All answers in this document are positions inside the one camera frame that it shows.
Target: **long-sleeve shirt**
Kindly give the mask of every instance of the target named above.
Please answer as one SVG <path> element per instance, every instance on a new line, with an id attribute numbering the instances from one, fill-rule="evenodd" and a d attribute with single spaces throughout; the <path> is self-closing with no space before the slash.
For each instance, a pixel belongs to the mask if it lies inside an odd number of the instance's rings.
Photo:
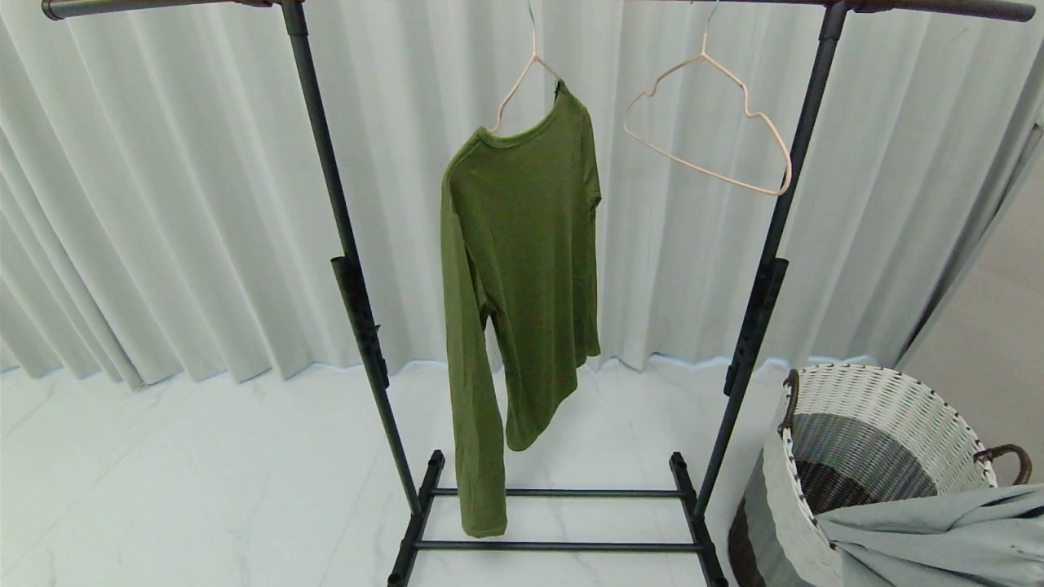
<path id="1" fill-rule="evenodd" d="M 443 179 L 446 347 L 465 532 L 507 526 L 504 431 L 483 331 L 492 319 L 507 382 L 507 446 L 524 450 L 600 353 L 591 117 L 561 80 L 551 111 L 513 137 L 480 127 Z"/>

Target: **woven laundry basket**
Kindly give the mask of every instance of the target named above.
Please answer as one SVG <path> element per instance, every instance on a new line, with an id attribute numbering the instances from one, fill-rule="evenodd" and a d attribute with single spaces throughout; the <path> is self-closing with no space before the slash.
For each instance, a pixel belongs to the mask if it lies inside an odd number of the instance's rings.
<path id="1" fill-rule="evenodd" d="M 841 559 L 815 515 L 847 506 L 997 487 L 991 460 L 964 418 L 920 381 L 878 367 L 791 371 L 787 409 L 772 430 L 729 533 L 741 587 L 841 584 Z"/>

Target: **white marble floor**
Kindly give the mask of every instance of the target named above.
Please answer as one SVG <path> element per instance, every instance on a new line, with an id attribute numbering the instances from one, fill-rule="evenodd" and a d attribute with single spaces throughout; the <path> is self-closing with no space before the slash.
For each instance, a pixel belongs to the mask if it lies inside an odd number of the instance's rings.
<path id="1" fill-rule="evenodd" d="M 672 489 L 680 450 L 696 487 L 710 454 L 726 363 L 610 362 L 529 450 L 508 453 L 514 487 Z M 708 521 L 726 533 L 776 413 L 781 365 L 746 396 Z M 502 393 L 503 381 L 497 384 Z M 60 371 L 0 376 L 4 587 L 363 587 L 385 585 L 408 518 L 361 369 L 315 366 L 288 381 L 185 375 L 132 392 Z M 420 483 L 448 462 L 446 368 L 412 363 L 389 390 Z M 465 538 L 455 500 L 435 502 L 426 538 Z M 684 541 L 668 501 L 509 500 L 506 539 Z M 692 555 L 422 554 L 412 587 L 703 585 Z"/>

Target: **clothes hanger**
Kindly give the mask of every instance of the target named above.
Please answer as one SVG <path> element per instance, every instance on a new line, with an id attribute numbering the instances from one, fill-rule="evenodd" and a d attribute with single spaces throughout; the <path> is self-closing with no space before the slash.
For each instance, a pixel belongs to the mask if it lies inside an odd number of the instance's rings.
<path id="1" fill-rule="evenodd" d="M 682 165 L 685 165 L 686 167 L 690 167 L 692 169 L 695 169 L 696 171 L 699 171 L 701 173 L 706 173 L 706 174 L 708 174 L 708 175 L 710 175 L 712 178 L 717 178 L 718 180 L 721 180 L 722 182 L 728 182 L 728 183 L 730 183 L 732 185 L 739 186 L 741 188 L 746 188 L 746 189 L 750 189 L 750 190 L 754 190 L 754 191 L 759 192 L 759 193 L 764 193 L 764 194 L 767 194 L 767 195 L 781 195 L 783 192 L 785 192 L 787 190 L 787 188 L 790 187 L 790 179 L 791 179 L 791 175 L 793 173 L 793 167 L 792 167 L 792 163 L 790 161 L 790 151 L 789 151 L 789 149 L 787 149 L 786 143 L 783 142 L 783 137 L 780 136 L 779 131 L 776 130 L 776 125 L 773 124 L 773 121 L 763 112 L 755 112 L 755 113 L 751 112 L 751 108 L 750 108 L 750 91 L 746 89 L 746 84 L 744 84 L 743 80 L 741 80 L 738 76 L 736 76 L 735 73 L 729 71 L 728 69 L 726 69 L 725 66 L 722 66 L 717 61 L 715 61 L 714 57 L 712 57 L 712 56 L 710 56 L 710 55 L 707 54 L 707 33 L 710 30 L 711 19 L 714 18 L 714 13 L 717 11 L 717 7 L 718 7 L 719 1 L 720 0 L 714 2 L 714 9 L 711 10 L 711 16 L 707 17 L 707 26 L 704 28 L 704 41 L 703 41 L 703 45 L 702 45 L 702 47 L 699 49 L 699 54 L 696 55 L 696 56 L 694 56 L 694 57 L 690 57 L 688 60 L 685 60 L 684 62 L 675 65 L 674 67 L 672 67 L 670 69 L 668 69 L 667 71 L 665 71 L 663 73 L 663 75 L 661 75 L 660 77 L 657 77 L 656 81 L 652 84 L 652 89 L 651 90 L 643 91 L 641 94 L 638 94 L 638 96 L 636 96 L 635 99 L 631 100 L 631 103 L 627 104 L 626 112 L 623 113 L 623 132 L 625 132 L 626 134 L 631 135 L 638 142 L 640 142 L 643 145 L 651 148 L 652 150 L 659 152 L 660 155 L 662 155 L 664 157 L 667 157 L 669 159 L 672 159 L 672 160 L 681 163 Z M 645 139 L 643 139 L 643 138 L 639 137 L 638 135 L 636 135 L 634 132 L 631 131 L 631 128 L 627 127 L 627 116 L 631 114 L 631 109 L 634 108 L 635 103 L 637 103 L 638 100 L 640 100 L 642 98 L 642 96 L 646 96 L 646 97 L 651 98 L 652 96 L 656 95 L 657 88 L 660 86 L 660 81 L 662 81 L 664 77 L 667 77 L 671 73 L 674 73 L 675 71 L 684 68 L 687 65 L 693 64 L 695 62 L 701 62 L 701 61 L 709 63 L 714 69 L 720 71 L 729 79 L 731 79 L 733 83 L 735 83 L 737 86 L 739 86 L 739 88 L 741 90 L 743 90 L 743 114 L 745 114 L 748 118 L 760 118 L 768 126 L 768 130 L 772 131 L 773 137 L 776 138 L 776 144 L 779 145 L 780 150 L 783 151 L 784 159 L 786 159 L 786 171 L 785 171 L 785 173 L 783 175 L 783 185 L 778 190 L 754 186 L 754 185 L 748 184 L 745 182 L 741 182 L 739 180 L 735 180 L 733 178 L 729 178 L 729 177 L 722 175 L 720 173 L 716 173 L 714 171 L 711 171 L 710 169 L 705 169 L 704 167 L 701 167 L 701 166 L 698 166 L 698 165 L 696 165 L 694 163 L 690 163 L 688 161 L 685 161 L 684 159 L 675 157 L 675 156 L 667 152 L 666 150 L 664 150 L 664 149 L 662 149 L 662 148 L 654 145 L 652 143 L 650 143 L 650 142 L 646 141 Z"/>
<path id="2" fill-rule="evenodd" d="M 507 97 L 504 98 L 504 101 L 500 102 L 500 109 L 497 111 L 497 124 L 493 128 L 490 128 L 490 134 L 496 133 L 500 130 L 500 124 L 503 123 L 504 119 L 504 107 L 506 107 L 507 102 L 515 97 L 515 92 L 519 91 L 519 86 L 522 85 L 522 79 L 525 78 L 525 74 L 529 73 L 529 68 L 532 67 L 532 64 L 539 63 L 544 66 L 544 69 L 549 71 L 556 79 L 562 79 L 562 76 L 555 73 L 555 71 L 551 69 L 551 66 L 547 65 L 547 62 L 537 54 L 537 19 L 532 16 L 532 2 L 527 0 L 526 5 L 529 7 L 529 22 L 532 23 L 532 54 L 529 55 L 529 61 L 526 62 L 525 69 L 522 70 L 522 75 L 519 75 L 518 80 L 515 81 L 515 86 L 512 86 L 512 91 L 507 92 Z"/>

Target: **rack foot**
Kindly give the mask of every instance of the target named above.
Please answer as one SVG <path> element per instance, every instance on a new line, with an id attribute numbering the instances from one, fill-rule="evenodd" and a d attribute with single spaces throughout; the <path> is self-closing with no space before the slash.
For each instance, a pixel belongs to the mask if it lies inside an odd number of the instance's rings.
<path id="1" fill-rule="evenodd" d="M 696 554 L 708 587 L 727 587 L 714 543 L 707 532 L 707 522 L 696 511 L 696 490 L 689 478 L 685 459 L 679 452 L 670 456 L 670 470 L 675 490 L 607 490 L 607 489 L 508 489 L 508 497 L 628 498 L 681 499 L 685 519 L 692 535 L 691 542 L 504 542 L 489 540 L 424 540 L 424 526 L 435 497 L 451 497 L 456 489 L 440 488 L 438 476 L 446 465 L 442 451 L 431 453 L 428 470 L 419 492 L 421 510 L 409 518 L 406 535 L 399 544 L 395 568 L 388 576 L 387 587 L 406 587 L 413 563 L 421 550 L 530 550 L 544 553 L 675 553 Z"/>

